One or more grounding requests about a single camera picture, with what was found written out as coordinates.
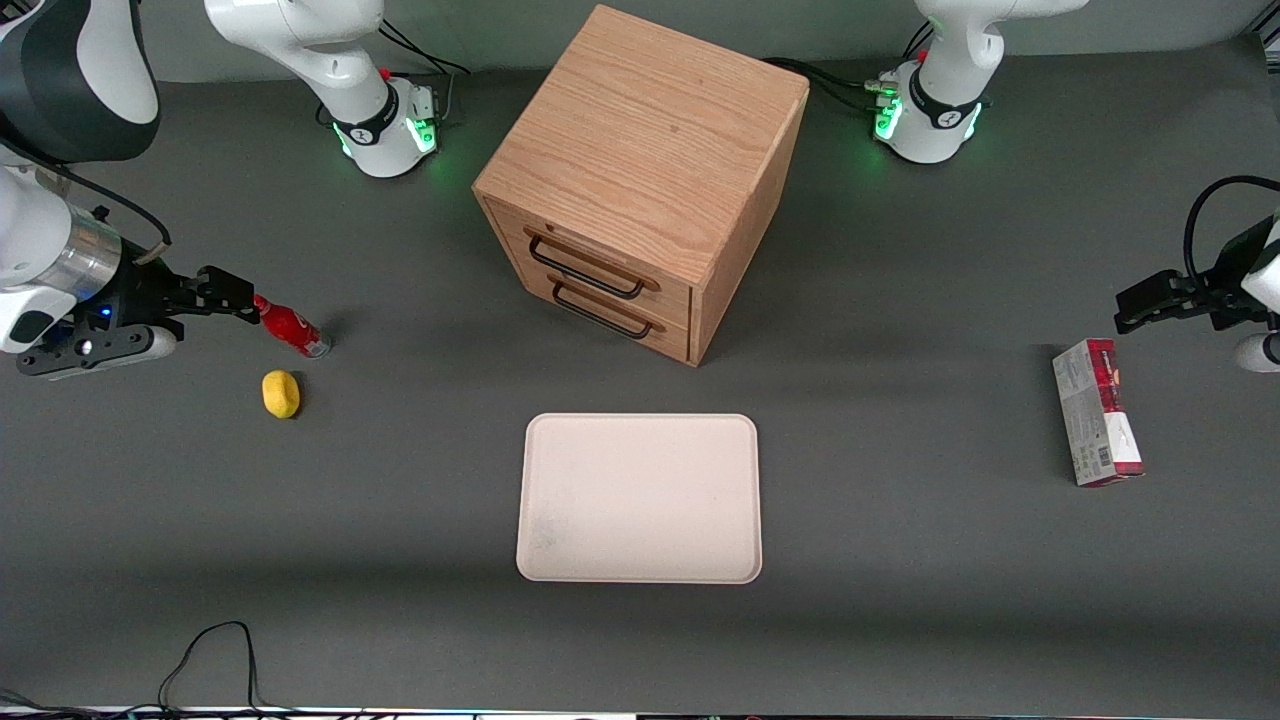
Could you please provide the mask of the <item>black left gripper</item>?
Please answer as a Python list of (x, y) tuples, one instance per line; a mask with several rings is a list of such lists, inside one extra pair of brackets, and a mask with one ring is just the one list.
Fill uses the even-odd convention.
[[(1215, 331), (1244, 323), (1265, 324), (1265, 306), (1252, 299), (1242, 282), (1258, 260), (1265, 238), (1231, 238), (1206, 272), (1196, 269), (1194, 240), (1184, 238), (1181, 255), (1187, 278), (1174, 269), (1151, 275), (1116, 296), (1114, 315), (1119, 334), (1130, 334), (1155, 322), (1208, 315)], [(1187, 279), (1190, 295), (1187, 299)]]

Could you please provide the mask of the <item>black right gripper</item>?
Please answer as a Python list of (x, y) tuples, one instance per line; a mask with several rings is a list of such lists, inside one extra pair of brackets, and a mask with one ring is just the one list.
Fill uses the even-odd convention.
[(151, 325), (184, 333), (178, 315), (233, 316), (260, 323), (253, 284), (218, 266), (202, 266), (195, 277), (174, 273), (165, 263), (124, 263), (99, 293), (99, 329)]

